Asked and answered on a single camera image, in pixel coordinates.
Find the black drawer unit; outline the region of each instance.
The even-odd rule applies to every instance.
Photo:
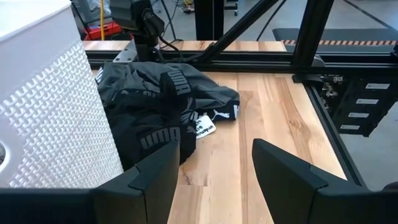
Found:
[[[332,120],[341,134],[368,137],[397,100],[398,77],[353,77]]]

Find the orange striped tape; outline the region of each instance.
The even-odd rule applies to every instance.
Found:
[[[295,40],[281,40],[284,44],[294,45]],[[375,45],[395,45],[398,41],[396,40],[321,40],[319,45],[364,45],[364,46],[375,46]]]

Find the wooden table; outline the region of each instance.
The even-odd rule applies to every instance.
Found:
[[[210,42],[185,41],[180,49]],[[88,50],[122,50],[128,42],[85,42]],[[234,42],[227,50],[284,51],[280,42]],[[180,166],[169,224],[272,223],[251,159],[252,141],[262,138],[332,174],[345,178],[302,84],[288,74],[206,72],[219,85],[239,91],[238,120],[217,123],[199,139]]]

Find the white perforated panel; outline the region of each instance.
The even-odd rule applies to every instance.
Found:
[[[16,135],[0,133],[9,187],[96,187],[123,172],[81,41],[2,101],[0,117]]]

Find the white laundry basket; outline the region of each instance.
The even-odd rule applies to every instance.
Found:
[[[69,0],[0,1],[0,187],[92,188],[123,172]]]

